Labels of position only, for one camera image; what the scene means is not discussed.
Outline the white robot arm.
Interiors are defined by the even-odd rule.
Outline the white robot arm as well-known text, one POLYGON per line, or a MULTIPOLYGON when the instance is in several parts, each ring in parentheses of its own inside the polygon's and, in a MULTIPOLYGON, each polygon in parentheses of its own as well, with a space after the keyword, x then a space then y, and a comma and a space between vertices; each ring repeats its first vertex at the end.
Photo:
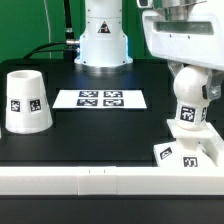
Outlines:
MULTIPOLYGON (((206 96, 221 96, 224 82, 224 0, 136 0, 152 56, 168 61, 172 73, 191 64, 206 69, 206 96)), ((102 71, 132 62, 122 30, 122 0, 85 0, 80 37, 81 68, 102 71)))

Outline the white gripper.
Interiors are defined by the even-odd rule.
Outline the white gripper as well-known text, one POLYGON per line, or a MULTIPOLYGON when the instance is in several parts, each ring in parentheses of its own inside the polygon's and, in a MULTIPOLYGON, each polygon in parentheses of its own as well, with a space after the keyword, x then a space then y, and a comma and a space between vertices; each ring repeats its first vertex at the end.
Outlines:
POLYGON ((224 0, 136 1, 151 55, 167 59, 173 77, 183 63, 206 67, 203 98, 219 99, 224 82, 224 0))

